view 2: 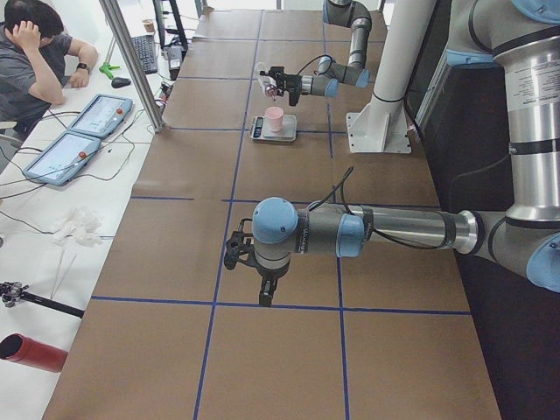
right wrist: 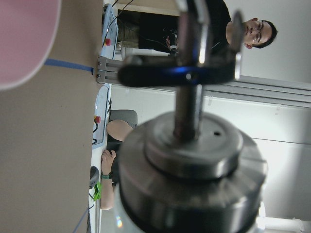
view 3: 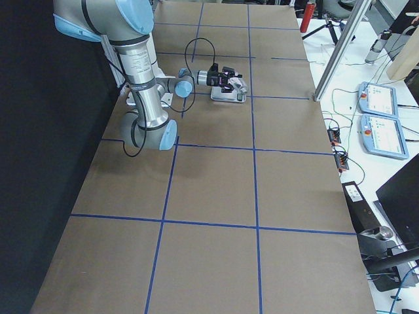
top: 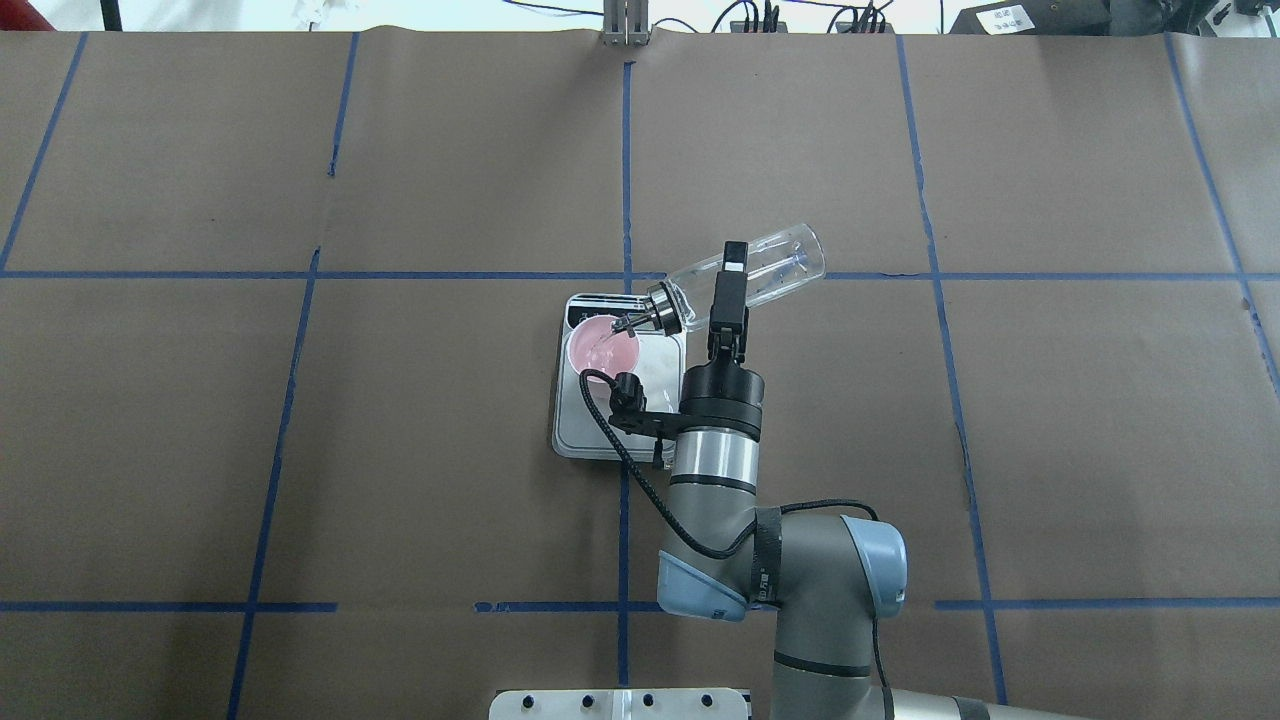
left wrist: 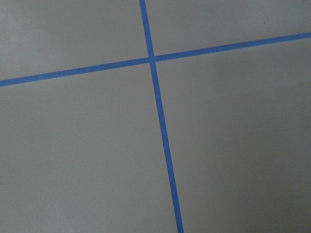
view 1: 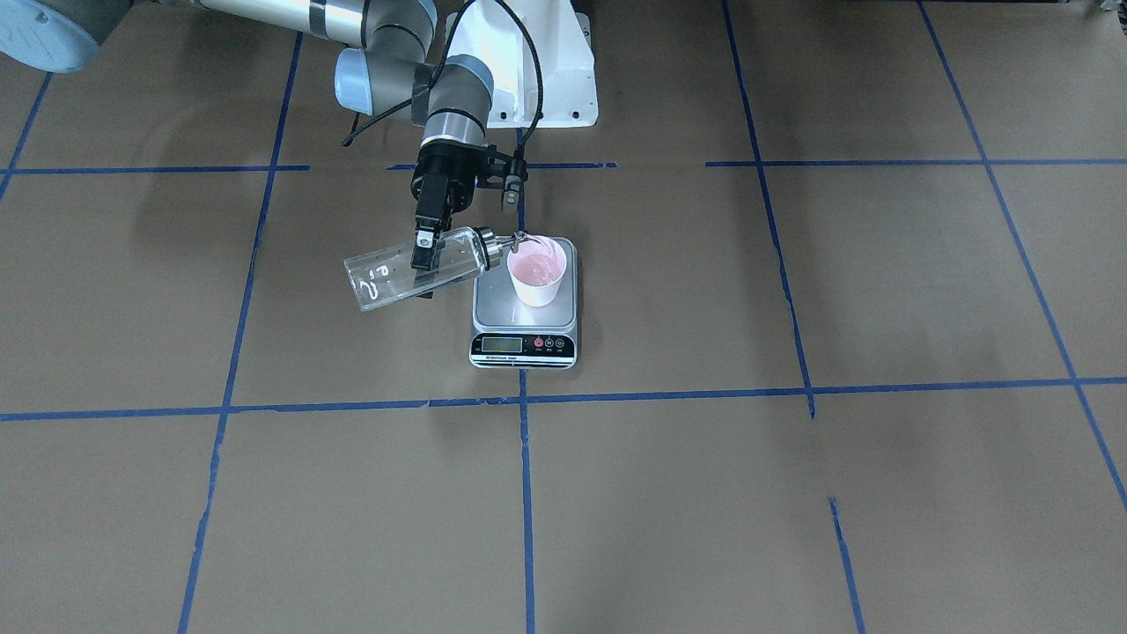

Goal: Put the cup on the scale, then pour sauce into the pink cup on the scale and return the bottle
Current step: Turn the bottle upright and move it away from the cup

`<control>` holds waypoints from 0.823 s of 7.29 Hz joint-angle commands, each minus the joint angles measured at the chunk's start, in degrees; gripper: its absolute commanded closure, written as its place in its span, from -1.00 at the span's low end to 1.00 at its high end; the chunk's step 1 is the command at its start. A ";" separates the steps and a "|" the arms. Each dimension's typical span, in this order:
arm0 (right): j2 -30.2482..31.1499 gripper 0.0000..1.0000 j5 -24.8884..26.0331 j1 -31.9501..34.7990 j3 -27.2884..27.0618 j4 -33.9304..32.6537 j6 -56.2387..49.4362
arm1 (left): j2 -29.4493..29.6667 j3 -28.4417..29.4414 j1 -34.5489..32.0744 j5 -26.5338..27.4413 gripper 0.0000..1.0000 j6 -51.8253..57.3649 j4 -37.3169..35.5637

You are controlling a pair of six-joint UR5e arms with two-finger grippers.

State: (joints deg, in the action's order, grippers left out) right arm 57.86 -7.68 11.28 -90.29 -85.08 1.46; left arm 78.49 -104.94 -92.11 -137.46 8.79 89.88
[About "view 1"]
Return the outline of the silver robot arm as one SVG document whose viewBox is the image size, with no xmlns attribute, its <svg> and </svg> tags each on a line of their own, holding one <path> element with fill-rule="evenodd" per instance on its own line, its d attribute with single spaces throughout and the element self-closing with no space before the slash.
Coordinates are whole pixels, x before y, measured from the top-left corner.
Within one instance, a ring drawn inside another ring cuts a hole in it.
<svg viewBox="0 0 1127 634">
<path fill-rule="evenodd" d="M 81 70 L 128 15 L 132 1 L 5 1 L 5 54 L 53 73 Z M 438 11 L 431 1 L 204 1 L 204 9 L 338 41 L 335 99 L 371 123 L 409 117 L 421 126 L 412 194 L 411 265 L 438 267 L 440 236 L 490 176 L 483 131 L 492 105 L 490 69 L 470 55 L 427 63 Z"/>
</svg>

